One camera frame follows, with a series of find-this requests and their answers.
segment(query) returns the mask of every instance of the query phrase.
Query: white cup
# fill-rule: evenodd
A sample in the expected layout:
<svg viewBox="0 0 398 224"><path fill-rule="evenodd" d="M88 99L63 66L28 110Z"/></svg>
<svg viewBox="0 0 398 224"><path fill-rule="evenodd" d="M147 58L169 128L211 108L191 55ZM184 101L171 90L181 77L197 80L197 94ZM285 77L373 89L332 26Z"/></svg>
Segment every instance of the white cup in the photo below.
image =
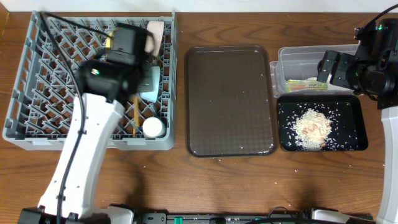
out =
<svg viewBox="0 0 398 224"><path fill-rule="evenodd" d="M142 124L142 132L147 138L161 138L166 134L166 126L159 118L151 117Z"/></svg>

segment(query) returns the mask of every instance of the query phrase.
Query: gray plastic crate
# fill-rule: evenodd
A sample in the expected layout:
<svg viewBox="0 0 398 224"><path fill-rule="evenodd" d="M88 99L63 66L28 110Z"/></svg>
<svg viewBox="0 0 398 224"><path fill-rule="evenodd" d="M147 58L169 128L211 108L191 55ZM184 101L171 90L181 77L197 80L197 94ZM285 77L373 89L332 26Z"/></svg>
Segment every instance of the gray plastic crate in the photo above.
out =
<svg viewBox="0 0 398 224"><path fill-rule="evenodd" d="M156 103L140 102L140 121L151 116L160 118L166 135L146 139L134 127L134 105L129 102L107 147L121 150L169 150L175 142L176 72L178 59L178 23L171 17L67 17L94 29L111 32L118 22L146 27L149 21L164 21L164 38L159 53L160 85ZM75 72L79 63L92 58L105 45L105 37L49 19L49 28L72 62ZM61 150L70 127L74 89L70 74L59 61L58 52L42 30L37 12L32 13L21 61L8 107L3 138L26 150Z"/></svg>

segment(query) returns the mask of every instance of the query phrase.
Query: wooden tabletop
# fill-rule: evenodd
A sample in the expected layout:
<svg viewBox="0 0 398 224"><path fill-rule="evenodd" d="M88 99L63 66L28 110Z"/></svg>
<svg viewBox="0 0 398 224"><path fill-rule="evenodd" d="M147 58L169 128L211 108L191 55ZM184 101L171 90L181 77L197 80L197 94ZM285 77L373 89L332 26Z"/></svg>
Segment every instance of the wooden tabletop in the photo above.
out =
<svg viewBox="0 0 398 224"><path fill-rule="evenodd" d="M62 13L63 16L98 16ZM148 16L102 13L101 16ZM152 13L151 16L170 15ZM269 157L197 159L185 149L184 55L193 46L258 44L277 60L282 47L354 44L354 27L375 14L178 13L177 136L169 151L108 149L99 174L96 205L126 203L171 213L268 213L285 206L314 206L345 213L379 210L384 173L381 111L359 97L369 147L351 152L285 152ZM1 127L21 57L30 13L13 12L0 43ZM60 152L25 151L0 139L0 220L15 223L37 205Z"/></svg>

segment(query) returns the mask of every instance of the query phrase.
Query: brown tray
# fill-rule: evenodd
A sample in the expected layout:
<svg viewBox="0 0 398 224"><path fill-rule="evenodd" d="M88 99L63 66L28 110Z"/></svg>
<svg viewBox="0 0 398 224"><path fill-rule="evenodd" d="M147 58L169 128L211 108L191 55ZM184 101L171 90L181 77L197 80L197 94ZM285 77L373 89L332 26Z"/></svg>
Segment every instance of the brown tray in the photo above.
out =
<svg viewBox="0 0 398 224"><path fill-rule="evenodd" d="M187 149L197 157L267 156L279 147L268 53L194 47L185 55Z"/></svg>

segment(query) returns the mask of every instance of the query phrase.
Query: plastic bin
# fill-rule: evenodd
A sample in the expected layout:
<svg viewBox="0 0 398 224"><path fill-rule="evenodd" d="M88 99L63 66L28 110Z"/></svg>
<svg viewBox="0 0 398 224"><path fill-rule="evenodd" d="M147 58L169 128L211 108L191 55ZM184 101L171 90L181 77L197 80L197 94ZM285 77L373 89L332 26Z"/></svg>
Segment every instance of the plastic bin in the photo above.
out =
<svg viewBox="0 0 398 224"><path fill-rule="evenodd" d="M140 129L132 136L134 105L126 112L111 135L107 147L122 150L169 150L175 142L176 69L178 59L178 24L174 12L170 17L68 17L67 19L111 32L123 22L146 27L149 21L164 21L164 37L159 53L160 83L155 103L141 101L142 122L157 116L166 125L166 135L146 139ZM50 32L71 60L76 71L81 61L104 47L106 39L56 19L49 19ZM3 138L26 150L61 150L73 111L73 83L58 59L37 12L32 13L11 101L3 129Z"/></svg>
<svg viewBox="0 0 398 224"><path fill-rule="evenodd" d="M342 90L335 86L331 87L332 85L329 83L325 84L325 90L300 90L290 92L288 91L288 87L294 84L288 82L288 80L306 80L308 78L317 77L318 63L323 58L326 50L335 50L354 55L357 48L357 44L281 48L278 52L278 61L270 63L274 97L279 97L286 93L352 93L352 90Z"/></svg>

